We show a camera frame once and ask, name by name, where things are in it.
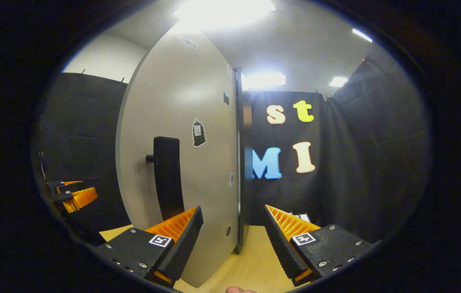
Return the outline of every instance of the wooden floor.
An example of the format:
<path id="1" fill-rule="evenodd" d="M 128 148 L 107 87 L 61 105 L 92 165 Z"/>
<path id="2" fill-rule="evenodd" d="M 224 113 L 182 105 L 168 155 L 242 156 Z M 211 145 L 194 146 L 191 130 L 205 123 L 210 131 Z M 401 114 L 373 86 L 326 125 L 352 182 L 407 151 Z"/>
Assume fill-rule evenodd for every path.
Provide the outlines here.
<path id="1" fill-rule="evenodd" d="M 100 234 L 109 241 L 131 227 L 129 225 Z M 241 254 L 229 254 L 201 287 L 195 288 L 180 279 L 174 288 L 184 293 L 225 293 L 229 286 L 258 293 L 286 292 L 295 288 L 279 264 L 264 226 L 250 226 Z"/>

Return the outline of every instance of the foam letter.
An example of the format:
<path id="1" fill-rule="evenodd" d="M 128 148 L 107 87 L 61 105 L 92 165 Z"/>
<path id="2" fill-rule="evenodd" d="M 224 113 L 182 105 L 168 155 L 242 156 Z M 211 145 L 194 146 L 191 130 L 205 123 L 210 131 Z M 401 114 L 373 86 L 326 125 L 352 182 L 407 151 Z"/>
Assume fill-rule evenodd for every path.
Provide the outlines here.
<path id="1" fill-rule="evenodd" d="M 305 101 L 299 101 L 294 104 L 294 108 L 297 109 L 299 120 L 303 122 L 312 122 L 314 120 L 314 115 L 308 115 L 308 109 L 311 109 L 312 105 L 307 104 Z"/>
<path id="2" fill-rule="evenodd" d="M 278 155 L 281 152 L 280 148 L 268 148 L 260 160 L 255 150 L 252 150 L 252 168 L 256 177 L 260 179 L 265 172 L 266 179 L 279 179 L 281 172 L 279 172 Z"/>
<path id="3" fill-rule="evenodd" d="M 296 172 L 298 173 L 308 173 L 315 170 L 315 165 L 312 164 L 312 161 L 310 160 L 310 145 L 312 144 L 305 141 L 296 143 L 292 146 L 292 148 L 297 152 L 299 166 L 297 167 Z"/>
<path id="4" fill-rule="evenodd" d="M 270 105 L 266 108 L 266 113 L 268 116 L 266 117 L 266 120 L 270 124 L 283 124 L 286 120 L 286 117 L 283 113 L 284 109 L 283 107 L 279 105 Z"/>

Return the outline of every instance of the ceiling light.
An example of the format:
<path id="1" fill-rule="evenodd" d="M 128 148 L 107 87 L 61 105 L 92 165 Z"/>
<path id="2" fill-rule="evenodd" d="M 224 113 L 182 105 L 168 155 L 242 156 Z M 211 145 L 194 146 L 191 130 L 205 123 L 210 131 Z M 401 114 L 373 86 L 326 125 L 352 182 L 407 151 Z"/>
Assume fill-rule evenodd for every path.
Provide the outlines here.
<path id="1" fill-rule="evenodd" d="M 189 0 L 173 15 L 209 29 L 245 24 L 275 10 L 271 0 Z"/>
<path id="2" fill-rule="evenodd" d="M 330 86 L 331 87 L 342 87 L 342 85 L 344 85 L 344 82 L 347 82 L 347 81 L 348 81 L 348 78 L 336 76 L 331 81 Z"/>
<path id="3" fill-rule="evenodd" d="M 368 41 L 368 42 L 370 42 L 370 43 L 372 43 L 372 42 L 373 42 L 373 40 L 372 40 L 372 39 L 370 39 L 370 38 L 368 38 L 368 36 L 367 36 L 367 35 L 365 35 L 365 34 L 364 34 L 364 33 L 362 33 L 362 32 L 359 32 L 359 31 L 358 31 L 358 30 L 356 30 L 356 29 L 353 29 L 353 30 L 352 30 L 352 32 L 353 32 L 354 34 L 358 35 L 359 37 L 362 37 L 363 39 L 365 39 L 366 41 Z"/>
<path id="4" fill-rule="evenodd" d="M 252 87 L 262 89 L 263 87 L 285 85 L 286 80 L 286 76 L 283 74 L 257 74 L 249 77 L 242 75 L 241 78 L 242 87 L 245 89 Z"/>

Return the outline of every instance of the black curtain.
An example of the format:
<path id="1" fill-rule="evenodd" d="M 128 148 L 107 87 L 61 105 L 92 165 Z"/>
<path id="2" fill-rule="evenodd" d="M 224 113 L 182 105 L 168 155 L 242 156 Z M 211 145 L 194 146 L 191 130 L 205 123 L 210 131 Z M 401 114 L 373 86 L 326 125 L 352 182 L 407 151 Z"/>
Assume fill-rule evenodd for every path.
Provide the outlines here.
<path id="1" fill-rule="evenodd" d="M 254 178 L 252 225 L 263 204 L 308 213 L 319 226 L 337 224 L 375 242 L 409 217 L 427 183 L 431 146 L 420 93 L 405 70 L 377 45 L 333 97 L 315 93 L 252 93 L 253 148 L 260 158 L 281 148 L 282 178 Z M 292 105 L 312 105 L 301 122 Z M 281 105 L 286 122 L 272 125 L 266 107 Z M 309 141 L 316 170 L 299 174 L 292 145 Z"/>
<path id="2" fill-rule="evenodd" d="M 67 215 L 93 232 L 130 224 L 115 167 L 117 120 L 127 86 L 61 73 L 41 103 L 35 151 L 43 152 L 46 181 L 96 180 L 98 198 Z"/>

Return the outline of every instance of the door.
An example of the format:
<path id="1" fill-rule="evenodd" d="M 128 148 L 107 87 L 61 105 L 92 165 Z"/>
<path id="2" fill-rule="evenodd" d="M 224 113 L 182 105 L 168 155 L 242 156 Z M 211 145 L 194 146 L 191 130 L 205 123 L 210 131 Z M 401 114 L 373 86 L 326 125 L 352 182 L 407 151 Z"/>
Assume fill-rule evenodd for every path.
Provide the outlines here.
<path id="1" fill-rule="evenodd" d="M 164 220 L 153 164 L 145 162 L 153 154 L 153 138 L 180 139 L 184 207 L 201 206 L 204 218 L 182 275 L 194 287 L 208 280 L 237 244 L 235 97 L 235 74 L 225 58 L 201 32 L 178 23 L 137 67 L 119 115 L 117 176 L 136 228 Z"/>

